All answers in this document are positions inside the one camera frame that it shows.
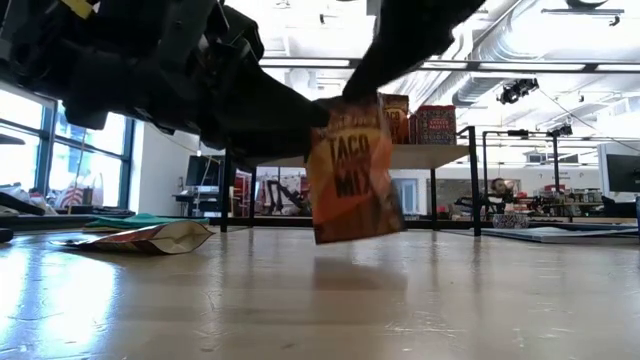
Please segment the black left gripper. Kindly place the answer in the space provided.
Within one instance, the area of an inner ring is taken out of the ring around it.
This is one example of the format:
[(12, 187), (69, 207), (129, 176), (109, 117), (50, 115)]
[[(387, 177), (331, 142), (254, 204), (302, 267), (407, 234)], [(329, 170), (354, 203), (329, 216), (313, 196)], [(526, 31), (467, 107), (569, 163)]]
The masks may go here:
[(75, 125), (101, 129), (114, 112), (257, 161), (307, 154), (328, 123), (257, 65), (256, 23), (220, 1), (100, 1), (74, 31), (64, 105)]

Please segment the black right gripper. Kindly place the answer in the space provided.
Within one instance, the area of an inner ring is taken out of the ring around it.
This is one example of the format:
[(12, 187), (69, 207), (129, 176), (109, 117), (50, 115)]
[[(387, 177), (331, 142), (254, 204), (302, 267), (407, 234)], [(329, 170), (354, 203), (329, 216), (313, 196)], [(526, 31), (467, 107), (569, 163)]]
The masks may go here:
[(453, 29), (483, 0), (382, 0), (370, 47), (347, 81), (342, 98), (359, 102), (446, 50)]

